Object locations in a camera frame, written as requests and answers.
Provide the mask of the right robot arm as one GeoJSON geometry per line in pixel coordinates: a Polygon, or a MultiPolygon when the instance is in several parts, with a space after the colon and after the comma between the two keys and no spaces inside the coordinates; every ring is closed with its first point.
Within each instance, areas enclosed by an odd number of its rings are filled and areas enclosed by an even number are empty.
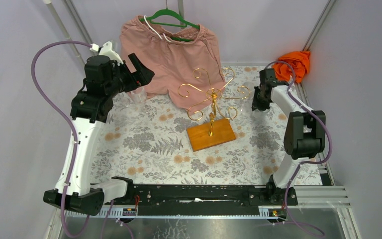
{"type": "Polygon", "coordinates": [[[290,84],[276,78],[274,69],[259,72],[260,84],[254,87],[253,111],[267,111],[275,103],[287,117],[284,135],[285,156],[278,171],[270,176],[264,197],[278,205],[291,196],[292,176],[297,167],[325,148],[325,113],[305,106],[291,91],[290,84]]]}

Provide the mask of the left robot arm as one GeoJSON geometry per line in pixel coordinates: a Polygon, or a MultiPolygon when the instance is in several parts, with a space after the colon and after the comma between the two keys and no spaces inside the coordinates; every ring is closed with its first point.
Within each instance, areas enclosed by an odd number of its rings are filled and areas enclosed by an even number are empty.
{"type": "Polygon", "coordinates": [[[113,199],[124,205],[134,200],[130,179],[112,177],[95,185],[90,182],[96,143],[108,120],[114,97],[148,85],[155,75],[136,54],[131,53],[128,58],[134,72],[124,60],[105,55],[87,59],[83,86],[71,101],[68,122],[74,127],[72,143],[55,188],[44,192],[45,203],[61,210],[95,216],[113,199]]]}

